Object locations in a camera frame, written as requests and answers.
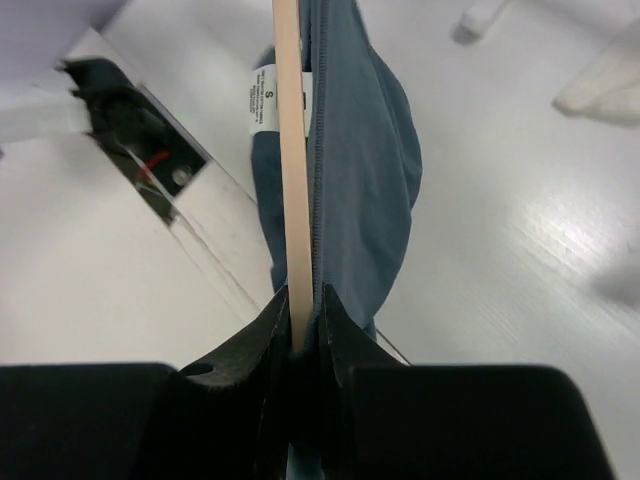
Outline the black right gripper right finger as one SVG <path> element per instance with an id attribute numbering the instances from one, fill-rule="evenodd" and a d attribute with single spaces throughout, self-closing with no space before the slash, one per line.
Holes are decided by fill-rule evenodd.
<path id="1" fill-rule="evenodd" d="M 332 479 L 609 479 L 583 396 L 543 365 L 414 365 L 323 289 L 320 451 Z"/>

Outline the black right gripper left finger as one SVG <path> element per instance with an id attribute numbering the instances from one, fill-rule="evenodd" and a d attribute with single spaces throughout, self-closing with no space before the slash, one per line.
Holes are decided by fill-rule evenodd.
<path id="1" fill-rule="evenodd" d="M 289 302 L 182 369 L 163 363 L 1 371 L 5 479 L 281 479 Z"/>

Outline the blue t shirt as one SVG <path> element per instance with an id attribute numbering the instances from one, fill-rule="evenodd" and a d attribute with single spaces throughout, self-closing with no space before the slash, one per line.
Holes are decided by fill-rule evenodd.
<path id="1" fill-rule="evenodd" d="M 312 77 L 307 142 L 316 288 L 332 286 L 374 336 L 397 278 L 422 158 L 405 91 L 373 48 L 354 1 L 300 5 L 302 69 Z"/>

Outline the wooden hanger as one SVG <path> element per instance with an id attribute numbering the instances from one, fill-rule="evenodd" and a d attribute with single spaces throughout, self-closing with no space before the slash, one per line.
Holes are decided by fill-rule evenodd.
<path id="1" fill-rule="evenodd" d="M 313 310 L 299 3 L 272 3 L 291 345 L 304 349 Z"/>

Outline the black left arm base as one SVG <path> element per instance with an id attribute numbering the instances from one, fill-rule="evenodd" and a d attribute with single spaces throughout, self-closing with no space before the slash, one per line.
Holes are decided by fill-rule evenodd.
<path id="1" fill-rule="evenodd" d="M 64 60 L 60 70 L 75 83 L 71 93 L 85 102 L 90 136 L 167 225 L 175 200 L 210 160 L 171 114 L 134 85 L 111 60 Z"/>

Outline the white shirt on hanger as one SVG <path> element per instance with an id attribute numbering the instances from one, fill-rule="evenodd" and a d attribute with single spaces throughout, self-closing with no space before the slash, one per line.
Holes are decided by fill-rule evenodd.
<path id="1" fill-rule="evenodd" d="M 639 126 L 639 20 L 617 35 L 554 98 L 569 117 Z"/>

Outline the silver clothes rack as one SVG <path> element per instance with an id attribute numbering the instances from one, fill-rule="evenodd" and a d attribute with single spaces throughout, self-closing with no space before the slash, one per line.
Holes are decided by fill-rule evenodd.
<path id="1" fill-rule="evenodd" d="M 482 39 L 510 3 L 510 0 L 473 1 L 454 26 L 452 40 L 467 45 Z"/>

